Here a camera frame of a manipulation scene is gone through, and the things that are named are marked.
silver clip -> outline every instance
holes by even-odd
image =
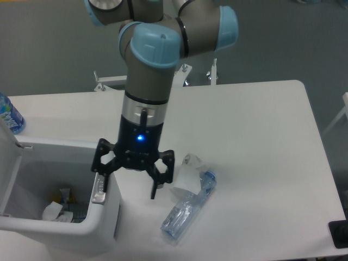
[[[98,175],[94,184],[92,203],[104,205],[106,193],[104,192],[105,177]]]

robotic arm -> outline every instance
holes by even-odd
[[[174,151],[159,152],[158,146],[175,67],[180,58],[233,45],[238,22],[230,7],[212,0],[173,0],[178,17],[163,19],[161,0],[85,0],[96,25],[132,19],[119,34],[119,50],[128,66],[118,141],[100,139],[92,171],[105,177],[104,192],[111,173],[121,167],[145,170],[156,189],[171,183]],[[113,151],[107,164],[101,157]],[[155,162],[167,166],[160,173]]]

plastic water bottle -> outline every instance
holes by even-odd
[[[201,172],[200,178],[201,190],[198,195],[187,191],[162,223],[161,229],[174,240],[181,236],[216,186],[216,175],[212,170]]]
[[[14,134],[20,133],[26,126],[26,122],[10,99],[0,92],[0,117]]]

blue bottle label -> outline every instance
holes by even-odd
[[[5,105],[5,110],[0,114],[10,130],[16,133],[24,124],[24,119],[18,110],[12,105]]]

trash bin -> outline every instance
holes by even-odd
[[[0,229],[69,250],[115,247],[121,194],[114,175],[104,193],[103,177],[90,171],[97,144],[17,138],[0,119]],[[53,191],[60,188],[71,188],[77,202],[89,204],[83,222],[41,220]]]

